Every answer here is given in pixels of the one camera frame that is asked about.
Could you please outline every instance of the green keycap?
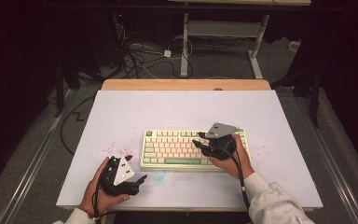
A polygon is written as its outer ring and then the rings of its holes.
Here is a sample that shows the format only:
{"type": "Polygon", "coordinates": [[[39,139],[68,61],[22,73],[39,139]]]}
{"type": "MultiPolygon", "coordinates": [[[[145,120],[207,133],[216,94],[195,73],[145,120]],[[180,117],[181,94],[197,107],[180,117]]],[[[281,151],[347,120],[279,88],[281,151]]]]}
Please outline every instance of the green keycap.
{"type": "Polygon", "coordinates": [[[165,159],[165,164],[200,164],[199,159],[165,159]]]}

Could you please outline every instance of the handheld controller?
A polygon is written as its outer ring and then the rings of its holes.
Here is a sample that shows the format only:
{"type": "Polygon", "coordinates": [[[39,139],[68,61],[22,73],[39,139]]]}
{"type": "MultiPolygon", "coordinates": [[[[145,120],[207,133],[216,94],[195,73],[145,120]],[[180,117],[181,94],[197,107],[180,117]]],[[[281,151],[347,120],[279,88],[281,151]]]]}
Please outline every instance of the handheld controller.
{"type": "Polygon", "coordinates": [[[226,124],[215,123],[207,133],[199,133],[200,138],[208,139],[208,146],[201,142],[193,140],[195,147],[201,149],[201,153],[207,157],[215,157],[220,161],[226,160],[232,155],[237,148],[232,133],[239,128],[226,124]]]}
{"type": "Polygon", "coordinates": [[[134,175],[128,161],[132,156],[123,158],[112,157],[106,168],[101,173],[101,187],[106,194],[118,196],[120,194],[136,195],[139,186],[145,182],[147,175],[142,176],[136,182],[126,182],[134,175]]]}

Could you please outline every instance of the hand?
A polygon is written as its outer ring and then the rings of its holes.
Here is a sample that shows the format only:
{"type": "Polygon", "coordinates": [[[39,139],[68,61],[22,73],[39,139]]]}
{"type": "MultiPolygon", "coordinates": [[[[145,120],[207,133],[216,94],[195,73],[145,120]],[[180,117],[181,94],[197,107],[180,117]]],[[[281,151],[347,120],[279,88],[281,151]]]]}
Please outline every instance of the hand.
{"type": "MultiPolygon", "coordinates": [[[[84,192],[83,200],[80,204],[80,208],[89,213],[94,214],[94,209],[92,207],[92,195],[95,192],[95,189],[97,188],[97,182],[98,178],[100,177],[101,172],[103,171],[103,168],[106,167],[107,163],[109,162],[109,158],[105,158],[103,163],[98,168],[97,172],[95,173],[92,180],[89,182],[89,184],[86,187],[86,191],[84,192]]],[[[100,215],[108,210],[108,208],[114,204],[121,203],[124,201],[127,201],[130,198],[130,195],[128,194],[121,194],[118,196],[111,196],[107,195],[102,189],[99,189],[98,191],[98,211],[100,215]]]]}
{"type": "MultiPolygon", "coordinates": [[[[238,151],[238,156],[236,152],[234,152],[233,156],[237,161],[241,162],[243,178],[246,178],[252,173],[254,173],[255,171],[251,165],[249,155],[242,145],[242,141],[240,137],[237,134],[232,134],[232,137],[235,140],[235,143],[237,145],[237,151],[238,151]]],[[[224,161],[220,161],[215,157],[210,157],[209,161],[213,163],[215,166],[226,170],[230,175],[234,176],[235,178],[237,179],[240,178],[237,166],[235,165],[234,161],[231,158],[228,158],[224,161]]]]}

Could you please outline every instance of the person's right hand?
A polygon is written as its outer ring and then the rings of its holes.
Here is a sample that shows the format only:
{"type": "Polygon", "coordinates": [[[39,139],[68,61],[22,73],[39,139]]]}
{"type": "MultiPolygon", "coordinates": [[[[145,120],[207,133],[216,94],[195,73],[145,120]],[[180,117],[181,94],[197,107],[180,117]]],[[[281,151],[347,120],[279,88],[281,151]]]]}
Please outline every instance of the person's right hand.
{"type": "MultiPolygon", "coordinates": [[[[232,137],[235,140],[235,143],[237,145],[237,151],[238,151],[238,156],[236,152],[234,152],[233,156],[237,161],[241,162],[243,178],[246,178],[252,173],[254,173],[255,171],[251,165],[249,155],[242,145],[242,141],[240,137],[237,134],[232,134],[232,137]]],[[[228,158],[224,161],[220,161],[215,157],[210,157],[209,161],[213,163],[215,166],[226,170],[230,175],[234,176],[235,178],[237,179],[240,178],[237,166],[235,165],[234,161],[231,158],[228,158]]]]}

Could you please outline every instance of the pink stain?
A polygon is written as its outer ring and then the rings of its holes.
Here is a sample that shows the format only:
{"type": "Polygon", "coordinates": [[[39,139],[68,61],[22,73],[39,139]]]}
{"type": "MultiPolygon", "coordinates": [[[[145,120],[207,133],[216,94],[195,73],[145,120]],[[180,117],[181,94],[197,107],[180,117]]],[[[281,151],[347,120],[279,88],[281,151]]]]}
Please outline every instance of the pink stain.
{"type": "Polygon", "coordinates": [[[108,154],[113,154],[114,152],[120,154],[121,156],[129,156],[132,154],[132,151],[130,149],[120,149],[117,150],[116,149],[116,142],[111,143],[109,146],[106,147],[100,147],[99,150],[95,150],[95,152],[97,153],[97,155],[99,155],[101,152],[103,153],[108,153],[108,154]]]}

